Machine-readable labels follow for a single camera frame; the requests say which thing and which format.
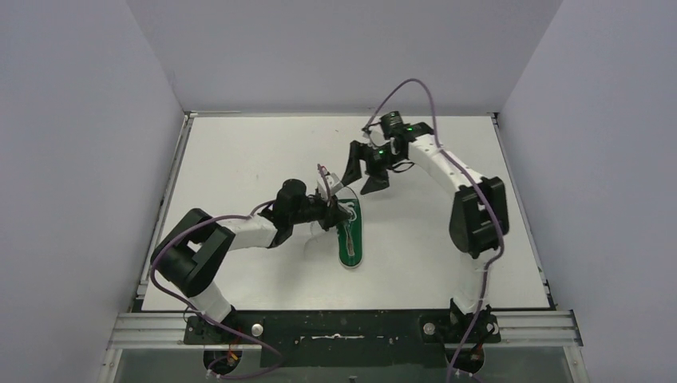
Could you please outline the green canvas sneaker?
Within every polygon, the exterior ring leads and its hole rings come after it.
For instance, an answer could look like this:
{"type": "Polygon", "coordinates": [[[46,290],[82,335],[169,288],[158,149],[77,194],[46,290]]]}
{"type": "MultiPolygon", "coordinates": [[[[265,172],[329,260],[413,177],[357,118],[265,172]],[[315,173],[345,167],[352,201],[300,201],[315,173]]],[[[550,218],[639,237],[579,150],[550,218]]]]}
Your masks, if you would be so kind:
{"type": "Polygon", "coordinates": [[[339,205],[350,214],[337,226],[338,258],[346,268],[358,267],[363,259],[363,219],[358,194],[350,187],[337,194],[339,205]]]}

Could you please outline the white shoelace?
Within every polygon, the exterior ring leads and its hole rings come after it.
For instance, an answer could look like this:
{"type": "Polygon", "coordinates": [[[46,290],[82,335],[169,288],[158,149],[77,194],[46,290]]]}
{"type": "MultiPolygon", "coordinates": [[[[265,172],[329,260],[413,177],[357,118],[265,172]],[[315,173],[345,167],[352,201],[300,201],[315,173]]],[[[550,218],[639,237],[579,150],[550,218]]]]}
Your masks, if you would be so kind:
{"type": "Polygon", "coordinates": [[[304,243],[303,255],[305,257],[319,257],[324,251],[336,250],[339,260],[339,245],[337,227],[328,231],[323,230],[317,223],[310,224],[310,238],[304,243]]]}

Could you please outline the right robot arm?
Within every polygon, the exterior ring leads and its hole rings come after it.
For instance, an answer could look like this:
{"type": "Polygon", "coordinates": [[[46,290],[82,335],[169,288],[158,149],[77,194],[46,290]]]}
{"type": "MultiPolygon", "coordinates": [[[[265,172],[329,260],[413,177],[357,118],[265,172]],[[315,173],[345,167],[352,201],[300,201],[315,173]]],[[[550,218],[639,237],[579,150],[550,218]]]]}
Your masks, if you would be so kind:
{"type": "Polygon", "coordinates": [[[451,198],[449,237],[461,254],[459,281],[450,300],[450,333],[468,341],[489,310],[486,251],[501,252],[509,232],[506,187],[497,176],[489,178],[443,148],[434,125],[407,124],[399,112],[387,113],[376,125],[362,130],[365,141],[350,143],[341,184],[348,186],[366,176],[361,194],[389,187],[389,175],[400,164],[423,170],[451,198]]]}

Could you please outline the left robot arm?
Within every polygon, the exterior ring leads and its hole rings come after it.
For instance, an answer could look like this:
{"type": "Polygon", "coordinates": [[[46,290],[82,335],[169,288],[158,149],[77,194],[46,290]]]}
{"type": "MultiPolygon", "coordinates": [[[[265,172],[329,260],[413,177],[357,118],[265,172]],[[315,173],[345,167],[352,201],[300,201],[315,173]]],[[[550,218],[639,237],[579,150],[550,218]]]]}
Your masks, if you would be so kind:
{"type": "Polygon", "coordinates": [[[175,298],[206,317],[204,330],[216,342],[236,334],[235,308],[214,279],[229,251],[276,248],[299,224],[316,222],[324,231],[354,218],[353,207],[317,189],[308,194],[301,180],[283,182],[274,200],[250,215],[213,217],[200,208],[188,211],[152,253],[149,277],[161,275],[178,289],[175,298]]]}

